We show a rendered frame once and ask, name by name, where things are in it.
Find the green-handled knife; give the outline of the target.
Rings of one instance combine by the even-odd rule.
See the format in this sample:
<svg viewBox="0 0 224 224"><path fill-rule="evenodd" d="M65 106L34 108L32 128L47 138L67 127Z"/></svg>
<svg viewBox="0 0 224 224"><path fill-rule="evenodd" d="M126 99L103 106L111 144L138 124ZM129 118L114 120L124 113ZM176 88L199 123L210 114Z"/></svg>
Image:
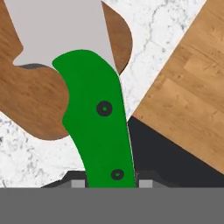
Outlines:
<svg viewBox="0 0 224 224"><path fill-rule="evenodd" d="M92 188L131 188L135 169L123 91L102 0L3 0L22 52L16 67L55 70L69 100L62 123Z"/></svg>

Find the brown wooden cutting board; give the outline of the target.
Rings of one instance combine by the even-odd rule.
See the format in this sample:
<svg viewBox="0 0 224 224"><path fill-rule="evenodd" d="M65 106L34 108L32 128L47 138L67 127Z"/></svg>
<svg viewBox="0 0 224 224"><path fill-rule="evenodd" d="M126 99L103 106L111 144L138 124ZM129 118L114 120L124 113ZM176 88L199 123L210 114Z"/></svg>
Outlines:
<svg viewBox="0 0 224 224"><path fill-rule="evenodd" d="M108 37L120 77L128 65L132 36L119 12L101 0ZM4 0L0 0L0 110L34 137L55 140L69 135L62 123L69 100L67 85L52 68L14 66L22 52Z"/></svg>

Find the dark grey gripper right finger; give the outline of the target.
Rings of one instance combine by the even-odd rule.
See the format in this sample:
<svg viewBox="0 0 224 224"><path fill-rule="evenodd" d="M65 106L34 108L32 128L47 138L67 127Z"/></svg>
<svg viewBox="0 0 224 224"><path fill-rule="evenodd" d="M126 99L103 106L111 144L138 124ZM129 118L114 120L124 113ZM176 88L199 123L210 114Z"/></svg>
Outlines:
<svg viewBox="0 0 224 224"><path fill-rule="evenodd" d="M136 171L136 187L138 188L177 188L179 184L161 178L155 171Z"/></svg>

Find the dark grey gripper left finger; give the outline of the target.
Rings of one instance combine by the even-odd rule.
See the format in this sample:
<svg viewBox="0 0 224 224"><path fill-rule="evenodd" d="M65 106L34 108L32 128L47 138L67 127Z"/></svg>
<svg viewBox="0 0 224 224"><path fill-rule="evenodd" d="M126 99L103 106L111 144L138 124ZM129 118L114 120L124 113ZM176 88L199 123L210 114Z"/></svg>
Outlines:
<svg viewBox="0 0 224 224"><path fill-rule="evenodd" d="M44 185L44 188L85 188L86 185L87 176L84 171L68 171L62 179Z"/></svg>

